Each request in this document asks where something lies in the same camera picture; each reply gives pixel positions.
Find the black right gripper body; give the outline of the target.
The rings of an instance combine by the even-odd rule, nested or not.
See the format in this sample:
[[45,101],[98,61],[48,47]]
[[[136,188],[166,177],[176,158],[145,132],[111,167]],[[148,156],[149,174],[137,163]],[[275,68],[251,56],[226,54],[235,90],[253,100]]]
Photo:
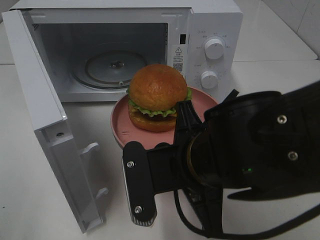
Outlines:
[[191,127],[178,127],[176,125],[174,131],[173,144],[177,146],[175,155],[176,160],[176,189],[189,190],[193,194],[202,194],[204,186],[199,183],[197,177],[194,176],[188,165],[190,157],[190,144],[196,137],[204,131],[204,127],[200,125],[192,125]]

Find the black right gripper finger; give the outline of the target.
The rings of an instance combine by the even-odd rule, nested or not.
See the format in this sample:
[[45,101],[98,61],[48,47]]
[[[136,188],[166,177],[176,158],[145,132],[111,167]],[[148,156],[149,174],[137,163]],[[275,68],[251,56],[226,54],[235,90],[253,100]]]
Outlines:
[[204,125],[191,100],[179,101],[176,106],[176,130],[203,130]]

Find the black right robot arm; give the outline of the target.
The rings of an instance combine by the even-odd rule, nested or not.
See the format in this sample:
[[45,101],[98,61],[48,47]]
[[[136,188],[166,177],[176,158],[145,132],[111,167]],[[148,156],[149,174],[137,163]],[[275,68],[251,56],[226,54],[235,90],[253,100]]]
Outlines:
[[200,220],[192,232],[222,240],[264,240],[320,214],[318,206],[270,230],[254,234],[223,231],[224,189],[242,201],[284,199],[320,190],[320,84],[281,94],[263,91],[239,96],[233,90],[198,123],[190,102],[178,105],[174,142],[185,179],[183,192]]

